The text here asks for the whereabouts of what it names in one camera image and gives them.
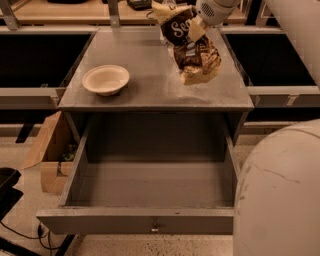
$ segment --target gray cabinet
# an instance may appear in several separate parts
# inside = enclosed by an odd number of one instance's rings
[[[37,214],[53,232],[232,233],[233,147],[253,104],[219,32],[209,36],[222,58],[219,75],[184,86],[158,28],[96,33],[59,105],[79,149],[59,207]],[[116,96],[81,85],[104,64],[130,73]]]

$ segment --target wooden surface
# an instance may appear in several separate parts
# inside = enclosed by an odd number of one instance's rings
[[[110,24],[108,5],[102,0],[87,0],[81,4],[55,4],[47,0],[21,0],[12,6],[22,24]],[[121,24],[157,24],[151,9],[135,11],[125,0],[119,1]],[[236,9],[228,23],[245,22],[245,15]]]

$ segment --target open drawer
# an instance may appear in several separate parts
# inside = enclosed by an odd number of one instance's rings
[[[37,217],[56,234],[232,234],[238,170],[221,113],[96,113]]]

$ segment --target black cable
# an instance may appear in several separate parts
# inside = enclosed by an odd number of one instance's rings
[[[53,251],[53,250],[58,250],[58,249],[60,249],[60,246],[59,246],[59,247],[54,247],[54,248],[51,246],[51,241],[50,241],[51,231],[48,231],[47,234],[45,234],[44,236],[41,236],[41,225],[40,225],[40,224],[39,224],[39,226],[38,226],[38,237],[31,237],[31,236],[26,236],[26,235],[24,235],[24,234],[21,234],[21,233],[15,231],[14,229],[12,229],[12,228],[8,227],[7,225],[5,225],[2,221],[0,221],[0,223],[1,223],[1,225],[2,225],[3,227],[5,227],[6,229],[10,230],[11,232],[13,232],[13,233],[15,233],[15,234],[17,234],[17,235],[19,235],[19,236],[22,236],[22,237],[27,238],[27,239],[39,239],[39,242],[40,242],[41,246],[42,246],[43,248],[47,249],[47,250],[50,250],[50,255],[52,254],[52,251]],[[45,238],[46,236],[48,236],[49,247],[47,247],[46,245],[44,245],[44,244],[42,243],[42,240],[41,240],[42,238]]]
[[[13,232],[13,233],[15,233],[15,234],[17,234],[17,235],[19,235],[19,236],[22,236],[22,237],[27,238],[27,239],[39,239],[39,237],[31,237],[31,236],[26,236],[26,235],[24,235],[24,234],[21,234],[21,233],[15,231],[15,230],[13,230],[12,228],[9,228],[9,227],[8,227],[7,225],[5,225],[2,221],[0,221],[0,223],[1,223],[1,225],[2,225],[3,227],[5,227],[6,229],[10,230],[11,232]]]

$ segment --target drawer handle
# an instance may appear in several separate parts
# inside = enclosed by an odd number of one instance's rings
[[[155,234],[155,233],[159,233],[159,229],[158,229],[158,224],[157,222],[153,222],[153,227],[152,229],[150,230],[151,233]]]

